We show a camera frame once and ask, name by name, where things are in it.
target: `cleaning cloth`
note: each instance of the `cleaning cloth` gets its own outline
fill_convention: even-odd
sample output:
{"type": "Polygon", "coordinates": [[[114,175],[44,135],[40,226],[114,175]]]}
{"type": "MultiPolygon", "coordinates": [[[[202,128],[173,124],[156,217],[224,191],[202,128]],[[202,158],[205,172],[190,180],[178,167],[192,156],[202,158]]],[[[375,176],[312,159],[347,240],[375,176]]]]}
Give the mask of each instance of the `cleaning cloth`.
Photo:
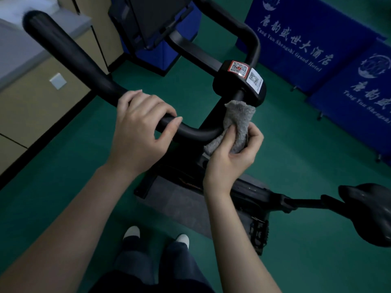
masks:
{"type": "Polygon", "coordinates": [[[255,107],[247,105],[245,102],[230,101],[225,104],[227,112],[223,120],[224,131],[220,136],[204,147],[205,153],[209,156],[217,149],[227,132],[233,124],[236,126],[236,139],[232,146],[231,153],[239,153],[247,144],[248,124],[255,113],[255,107]]]}

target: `bike seat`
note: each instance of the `bike seat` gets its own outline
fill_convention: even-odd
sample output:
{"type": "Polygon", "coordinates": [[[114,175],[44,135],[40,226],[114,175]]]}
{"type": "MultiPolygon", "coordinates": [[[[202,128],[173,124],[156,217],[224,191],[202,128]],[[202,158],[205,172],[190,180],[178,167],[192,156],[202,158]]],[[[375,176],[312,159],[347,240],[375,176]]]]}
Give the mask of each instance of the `bike seat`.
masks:
{"type": "Polygon", "coordinates": [[[381,247],[391,246],[391,190],[374,183],[339,186],[359,236],[381,247]]]}

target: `hand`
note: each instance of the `hand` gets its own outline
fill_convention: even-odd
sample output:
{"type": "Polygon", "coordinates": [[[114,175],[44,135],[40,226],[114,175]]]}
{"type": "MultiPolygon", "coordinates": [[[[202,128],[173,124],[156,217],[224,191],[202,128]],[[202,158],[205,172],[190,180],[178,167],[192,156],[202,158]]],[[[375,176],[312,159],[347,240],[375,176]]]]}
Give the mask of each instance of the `hand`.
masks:
{"type": "Polygon", "coordinates": [[[222,192],[229,195],[235,180],[252,165],[264,136],[252,122],[248,126],[248,135],[248,146],[240,153],[231,154],[230,150],[236,137],[236,127],[231,125],[228,128],[220,146],[213,152],[206,167],[203,181],[205,195],[222,192]]]}
{"type": "Polygon", "coordinates": [[[156,140],[156,126],[166,113],[177,116],[172,106],[155,95],[142,90],[125,93],[118,100],[113,144],[106,164],[129,178],[147,171],[167,152],[182,122],[182,117],[174,118],[156,140]]]}

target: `white qr code sticker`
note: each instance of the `white qr code sticker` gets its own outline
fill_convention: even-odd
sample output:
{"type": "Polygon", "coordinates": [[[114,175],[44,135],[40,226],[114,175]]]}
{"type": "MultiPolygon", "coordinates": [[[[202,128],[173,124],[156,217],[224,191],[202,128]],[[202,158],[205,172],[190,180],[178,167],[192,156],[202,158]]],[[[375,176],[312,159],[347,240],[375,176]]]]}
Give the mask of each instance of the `white qr code sticker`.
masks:
{"type": "Polygon", "coordinates": [[[259,91],[261,90],[262,83],[264,82],[264,80],[258,74],[258,72],[252,68],[246,82],[250,84],[252,88],[254,88],[257,94],[259,94],[259,91]]]}
{"type": "Polygon", "coordinates": [[[232,73],[237,73],[238,75],[246,78],[248,66],[244,63],[232,61],[229,71],[232,73]]]}

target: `gray mat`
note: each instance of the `gray mat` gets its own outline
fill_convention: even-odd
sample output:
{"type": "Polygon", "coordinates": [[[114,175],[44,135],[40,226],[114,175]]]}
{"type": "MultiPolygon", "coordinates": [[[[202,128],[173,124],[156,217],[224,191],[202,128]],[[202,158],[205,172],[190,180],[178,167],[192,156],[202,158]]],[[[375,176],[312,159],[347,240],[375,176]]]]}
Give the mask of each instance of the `gray mat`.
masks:
{"type": "MultiPolygon", "coordinates": [[[[178,223],[212,238],[208,210],[203,195],[180,187],[162,177],[157,177],[145,199],[138,201],[172,218],[178,223]]],[[[251,218],[238,211],[247,234],[251,218]]]]}

